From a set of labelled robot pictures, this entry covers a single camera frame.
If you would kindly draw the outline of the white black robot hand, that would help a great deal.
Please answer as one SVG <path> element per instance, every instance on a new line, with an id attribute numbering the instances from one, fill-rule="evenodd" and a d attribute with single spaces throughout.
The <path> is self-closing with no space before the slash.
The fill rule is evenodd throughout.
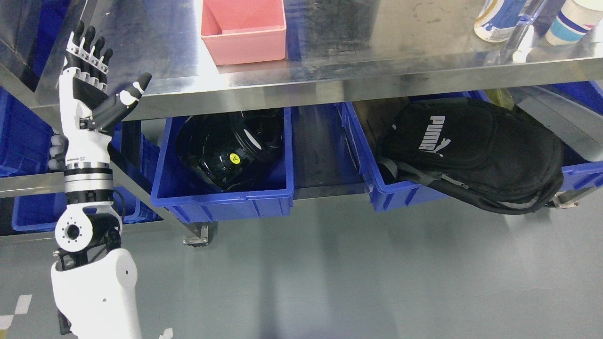
<path id="1" fill-rule="evenodd" d="M 108 62 L 114 52 L 105 42 L 94 26 L 78 21 L 63 50 L 58 90 L 68 171 L 105 171 L 110 166 L 108 144 L 114 129 L 137 107 L 152 79 L 151 73 L 142 73 L 125 88 L 109 94 Z"/>

